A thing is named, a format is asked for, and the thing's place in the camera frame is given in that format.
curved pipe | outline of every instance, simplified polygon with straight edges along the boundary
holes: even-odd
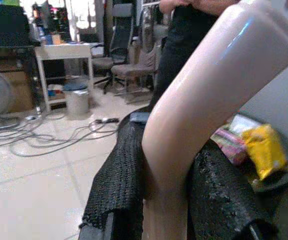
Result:
[[[288,21],[267,0],[228,7],[154,107],[142,146],[142,239],[186,239],[185,179],[225,120],[288,66]]]

power cord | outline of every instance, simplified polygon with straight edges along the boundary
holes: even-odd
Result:
[[[51,134],[37,134],[34,132],[36,129],[38,129],[44,122],[45,119],[48,120],[58,120],[62,119],[64,116],[51,118],[49,117],[51,113],[48,113],[45,116],[36,116],[36,117],[26,117],[23,125],[15,127],[15,128],[9,128],[9,129],[2,129],[0,130],[0,141],[7,141],[5,143],[0,143],[1,146],[9,146],[9,150],[12,154],[19,156],[19,157],[38,157],[46,154],[50,154],[62,149],[65,149],[69,146],[72,146],[80,141],[90,141],[90,140],[96,140],[96,139],[102,139],[108,136],[111,136],[116,133],[117,129],[114,130],[105,130],[100,131],[103,127],[107,126],[108,124],[112,123],[118,123],[118,118],[103,118],[103,119],[97,119],[90,124],[86,126],[81,126],[76,128],[71,136],[68,139],[58,139],[55,136]],[[88,130],[88,133],[84,134],[81,137],[78,137],[78,135]],[[18,144],[20,141],[24,141],[32,148],[37,149],[46,149],[46,148],[52,148],[52,147],[58,147],[56,149],[53,149],[51,151],[46,151],[43,153],[37,153],[37,154],[23,154],[17,152],[14,148],[16,144]]]

white table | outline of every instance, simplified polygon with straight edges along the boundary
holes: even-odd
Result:
[[[93,82],[93,68],[92,68],[92,57],[90,48],[92,45],[88,43],[84,44],[62,44],[62,45],[46,45],[35,47],[35,54],[37,58],[38,71],[40,80],[43,88],[43,95],[46,104],[46,110],[51,111],[51,104],[64,103],[65,99],[54,99],[50,100],[48,97],[47,82],[44,72],[43,60],[60,60],[60,59],[88,59],[88,74],[89,83],[88,89],[91,91],[94,88]]]

black mesh fabric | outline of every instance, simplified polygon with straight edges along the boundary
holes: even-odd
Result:
[[[105,229],[107,215],[115,213],[114,231],[119,240],[140,240],[143,222],[144,127],[126,123],[119,129],[117,144],[96,174],[83,221]]]
[[[247,227],[254,223],[263,233],[273,232],[247,179],[213,141],[196,155],[188,188],[196,239],[247,239]]]

yellow bag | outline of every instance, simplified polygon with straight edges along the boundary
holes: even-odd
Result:
[[[254,162],[260,180],[287,165],[278,133],[269,124],[243,132],[247,152]]]

